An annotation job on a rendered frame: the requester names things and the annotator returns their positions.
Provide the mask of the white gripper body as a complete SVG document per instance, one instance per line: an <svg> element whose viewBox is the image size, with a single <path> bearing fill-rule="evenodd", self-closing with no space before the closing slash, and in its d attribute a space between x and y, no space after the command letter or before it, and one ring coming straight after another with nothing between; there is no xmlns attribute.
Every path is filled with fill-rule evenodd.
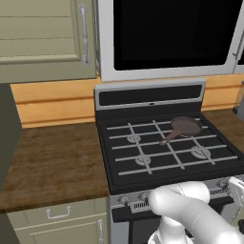
<svg viewBox="0 0 244 244"><path fill-rule="evenodd" d="M228 180L230 194L234 200L233 219L236 219L244 208L244 182L236 177Z"/></svg>

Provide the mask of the black and silver stove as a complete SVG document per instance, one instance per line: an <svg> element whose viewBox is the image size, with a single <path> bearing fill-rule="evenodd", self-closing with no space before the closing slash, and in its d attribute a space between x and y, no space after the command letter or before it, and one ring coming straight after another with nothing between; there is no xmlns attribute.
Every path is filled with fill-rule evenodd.
<svg viewBox="0 0 244 244"><path fill-rule="evenodd" d="M147 244L160 218L138 196L163 185L202 181L211 207L228 223L234 201L218 182L235 176L244 181L244 153L201 112L203 78L122 82L93 90L95 122L109 186L110 244ZM187 116L202 130L179 135L164 146L172 120ZM118 199L130 198L124 206Z"/></svg>

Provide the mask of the brown frying pan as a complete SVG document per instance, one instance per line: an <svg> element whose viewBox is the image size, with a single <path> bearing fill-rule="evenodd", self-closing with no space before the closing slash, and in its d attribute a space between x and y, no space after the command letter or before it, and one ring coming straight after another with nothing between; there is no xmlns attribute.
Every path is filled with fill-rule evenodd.
<svg viewBox="0 0 244 244"><path fill-rule="evenodd" d="M202 130L202 126L198 121L187 116L178 116L174 118L171 125L173 127L173 131L167 135L165 139L159 142L160 146L166 145L179 135L195 136Z"/></svg>

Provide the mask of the green drawer front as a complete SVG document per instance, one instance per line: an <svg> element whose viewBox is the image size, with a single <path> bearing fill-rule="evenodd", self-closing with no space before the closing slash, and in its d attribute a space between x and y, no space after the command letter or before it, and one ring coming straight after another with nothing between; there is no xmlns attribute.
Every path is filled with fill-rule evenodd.
<svg viewBox="0 0 244 244"><path fill-rule="evenodd" d="M56 211L65 211L68 206L71 206L71 215L56 220L47 218L46 210L55 209ZM49 207L37 208L23 211L24 220L29 226L50 224L54 222L68 221L71 219L89 217L96 214L105 214L107 212L107 198L95 198L90 200L77 201L61 205L53 205Z"/></svg>

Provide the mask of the white microwave oven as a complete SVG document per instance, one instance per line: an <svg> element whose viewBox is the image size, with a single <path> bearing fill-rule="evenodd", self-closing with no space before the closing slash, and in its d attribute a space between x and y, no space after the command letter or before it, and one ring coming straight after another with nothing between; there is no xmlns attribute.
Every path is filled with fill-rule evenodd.
<svg viewBox="0 0 244 244"><path fill-rule="evenodd" d="M95 0L104 82L244 72L244 0Z"/></svg>

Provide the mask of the green base cupboard door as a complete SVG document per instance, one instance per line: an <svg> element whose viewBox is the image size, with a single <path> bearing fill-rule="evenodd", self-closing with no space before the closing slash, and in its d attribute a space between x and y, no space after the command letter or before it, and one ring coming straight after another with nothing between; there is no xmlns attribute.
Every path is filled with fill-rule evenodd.
<svg viewBox="0 0 244 244"><path fill-rule="evenodd" d="M107 215L96 214L68 221L17 228L20 244L99 244L97 220L103 220L105 244L108 244Z"/></svg>

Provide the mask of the dark grey fridge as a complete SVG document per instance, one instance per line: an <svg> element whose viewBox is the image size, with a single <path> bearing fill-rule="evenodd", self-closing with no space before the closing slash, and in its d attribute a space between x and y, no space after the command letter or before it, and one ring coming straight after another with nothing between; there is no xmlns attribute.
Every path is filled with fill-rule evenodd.
<svg viewBox="0 0 244 244"><path fill-rule="evenodd" d="M0 84L0 192L22 130L9 84Z"/></svg>

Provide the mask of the green wall cupboard door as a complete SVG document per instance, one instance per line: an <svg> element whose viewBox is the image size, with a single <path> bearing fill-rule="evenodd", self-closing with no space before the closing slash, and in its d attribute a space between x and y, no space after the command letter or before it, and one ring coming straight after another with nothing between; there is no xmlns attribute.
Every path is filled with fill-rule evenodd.
<svg viewBox="0 0 244 244"><path fill-rule="evenodd" d="M88 10L88 66L81 3ZM0 0L0 83L91 79L95 61L93 0Z"/></svg>

